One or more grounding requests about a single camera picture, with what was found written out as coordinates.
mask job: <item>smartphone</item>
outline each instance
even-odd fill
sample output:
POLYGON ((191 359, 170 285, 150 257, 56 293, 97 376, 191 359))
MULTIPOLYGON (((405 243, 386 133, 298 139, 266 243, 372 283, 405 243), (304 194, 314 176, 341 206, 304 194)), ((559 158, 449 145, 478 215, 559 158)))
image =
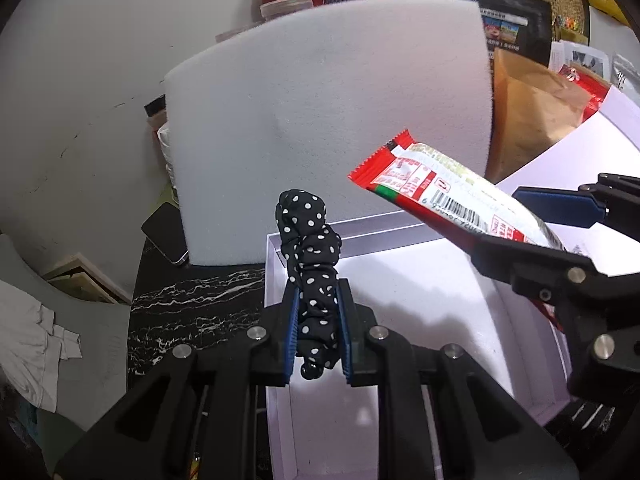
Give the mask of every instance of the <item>smartphone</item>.
POLYGON ((187 260, 187 241, 184 239, 180 210, 176 206, 163 203, 142 224, 142 232, 172 264, 181 265, 187 260))

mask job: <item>barcode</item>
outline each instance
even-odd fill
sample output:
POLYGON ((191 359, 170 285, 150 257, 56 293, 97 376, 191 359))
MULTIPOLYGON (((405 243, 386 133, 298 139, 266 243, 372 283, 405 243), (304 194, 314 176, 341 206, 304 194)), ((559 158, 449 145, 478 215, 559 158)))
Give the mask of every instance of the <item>barcode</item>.
POLYGON ((478 213, 468 207, 464 207, 460 202, 456 202, 441 191, 436 191, 436 194, 431 199, 431 205, 434 206, 434 208, 449 211, 452 215, 475 226, 483 233, 489 232, 489 226, 486 222, 482 221, 478 213))

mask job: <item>red packaging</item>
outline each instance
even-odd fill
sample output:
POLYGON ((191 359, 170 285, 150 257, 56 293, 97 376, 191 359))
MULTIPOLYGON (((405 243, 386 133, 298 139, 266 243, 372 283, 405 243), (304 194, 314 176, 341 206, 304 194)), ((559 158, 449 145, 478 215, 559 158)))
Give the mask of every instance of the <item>red packaging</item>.
POLYGON ((558 73, 565 76, 569 81, 576 83, 591 95, 591 99, 582 114, 582 122, 584 122, 600 110, 600 106, 602 106, 602 102, 607 96, 611 84, 599 78, 590 70, 581 70, 581 68, 582 67, 563 65, 558 73))
MULTIPOLYGON (((349 175, 471 253, 489 234, 564 250, 549 227, 520 202, 409 131, 395 136, 349 175)), ((558 327, 552 306, 533 301, 558 327)))

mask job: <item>brown paper bag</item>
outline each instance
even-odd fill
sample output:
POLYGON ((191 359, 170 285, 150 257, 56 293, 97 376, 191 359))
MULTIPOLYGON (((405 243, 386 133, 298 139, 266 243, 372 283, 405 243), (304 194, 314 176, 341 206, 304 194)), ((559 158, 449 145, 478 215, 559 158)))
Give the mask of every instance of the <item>brown paper bag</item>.
POLYGON ((530 59, 494 53, 494 136, 486 178, 500 182, 575 130, 590 95, 530 59))

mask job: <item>white foam board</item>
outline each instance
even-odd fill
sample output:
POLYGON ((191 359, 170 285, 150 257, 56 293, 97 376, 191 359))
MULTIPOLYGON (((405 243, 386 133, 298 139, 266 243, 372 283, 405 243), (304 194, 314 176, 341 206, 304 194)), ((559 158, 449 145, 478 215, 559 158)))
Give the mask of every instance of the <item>white foam board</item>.
POLYGON ((177 66, 166 100, 191 262, 264 261, 285 189, 322 196, 329 221, 394 210, 347 174, 404 128, 484 173, 483 30, 475 2, 357 0, 273 20, 177 66))

